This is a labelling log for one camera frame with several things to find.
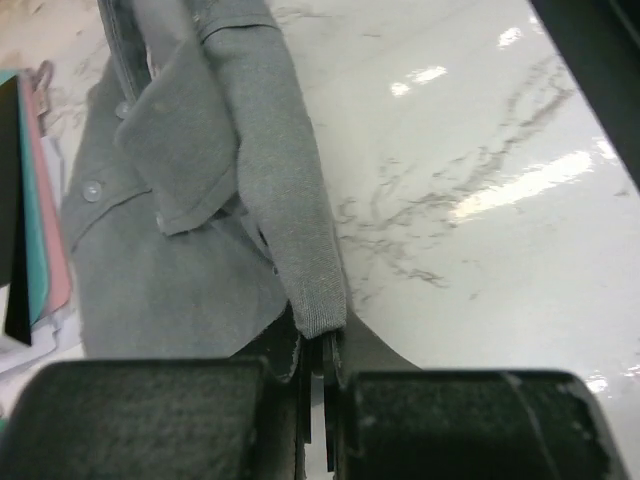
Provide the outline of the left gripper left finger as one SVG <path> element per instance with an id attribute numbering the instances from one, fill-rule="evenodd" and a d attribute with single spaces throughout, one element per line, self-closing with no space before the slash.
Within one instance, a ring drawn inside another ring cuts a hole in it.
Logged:
<path id="1" fill-rule="evenodd" d="M 5 479 L 301 479 L 303 340 L 285 311 L 226 359 L 68 361 L 26 385 Z"/>

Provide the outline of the grey long sleeve shirt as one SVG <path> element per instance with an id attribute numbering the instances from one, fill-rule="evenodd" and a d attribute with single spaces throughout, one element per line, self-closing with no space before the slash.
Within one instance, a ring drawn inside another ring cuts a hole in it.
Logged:
<path id="1" fill-rule="evenodd" d="M 90 358 L 306 338 L 347 300 L 314 130 L 261 1 L 102 1 L 110 57 L 63 202 Z"/>

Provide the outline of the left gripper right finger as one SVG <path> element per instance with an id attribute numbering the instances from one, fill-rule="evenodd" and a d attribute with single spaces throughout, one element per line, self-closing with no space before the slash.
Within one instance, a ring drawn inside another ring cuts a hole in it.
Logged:
<path id="1" fill-rule="evenodd" d="M 558 370 L 423 370 L 356 315 L 319 341 L 338 479 L 625 479 L 585 383 Z"/>

